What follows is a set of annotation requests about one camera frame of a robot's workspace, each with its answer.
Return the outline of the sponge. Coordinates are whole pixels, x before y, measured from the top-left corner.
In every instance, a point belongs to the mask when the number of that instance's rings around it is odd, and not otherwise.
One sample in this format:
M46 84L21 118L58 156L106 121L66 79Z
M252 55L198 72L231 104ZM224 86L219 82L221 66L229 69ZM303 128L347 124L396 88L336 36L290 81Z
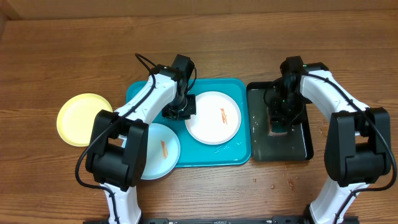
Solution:
M270 121L269 122L269 133L270 136L282 136L287 134L288 126L281 121Z

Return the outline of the white plate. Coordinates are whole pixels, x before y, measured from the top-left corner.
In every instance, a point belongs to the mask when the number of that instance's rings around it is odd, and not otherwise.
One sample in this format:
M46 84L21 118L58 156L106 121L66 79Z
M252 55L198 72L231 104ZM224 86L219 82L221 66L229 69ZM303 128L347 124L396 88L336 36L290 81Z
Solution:
M197 141L218 145L237 134L241 120L241 111L232 97L218 91L207 91L196 96L196 114L186 120L185 125Z

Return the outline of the yellow-green plate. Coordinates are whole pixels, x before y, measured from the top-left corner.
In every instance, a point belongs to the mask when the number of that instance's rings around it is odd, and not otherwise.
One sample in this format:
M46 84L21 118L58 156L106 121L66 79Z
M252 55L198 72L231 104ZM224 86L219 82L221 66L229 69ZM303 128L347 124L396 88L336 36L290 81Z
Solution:
M95 117L101 110L113 111L109 102L100 95L83 93L69 99L57 116L57 131L61 139L72 146L88 146Z

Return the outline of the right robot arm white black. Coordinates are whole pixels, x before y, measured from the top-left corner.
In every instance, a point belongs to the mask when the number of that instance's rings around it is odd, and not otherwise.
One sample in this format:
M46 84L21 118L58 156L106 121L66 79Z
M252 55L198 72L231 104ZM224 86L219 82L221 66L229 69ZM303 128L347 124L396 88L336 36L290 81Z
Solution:
M328 178L302 221L345 223L345 212L361 192L382 192L397 180L389 114L350 95L323 63L304 64L289 58L282 62L280 71L282 76L263 96L269 134L285 134L304 122L308 103L329 122L324 154Z

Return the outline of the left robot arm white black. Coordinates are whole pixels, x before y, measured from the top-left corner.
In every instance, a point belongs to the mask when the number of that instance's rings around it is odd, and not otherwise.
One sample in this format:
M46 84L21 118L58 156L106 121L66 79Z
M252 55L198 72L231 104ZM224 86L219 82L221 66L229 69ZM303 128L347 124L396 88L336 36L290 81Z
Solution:
M190 81L197 70L193 62L156 65L149 69L145 87L118 111L101 110L95 116L88 147L78 159L93 174L95 184L78 183L103 190L108 198L108 223L139 223L136 185L144 172L147 159L149 126L158 114L172 120L190 119L196 113L195 95L189 94Z

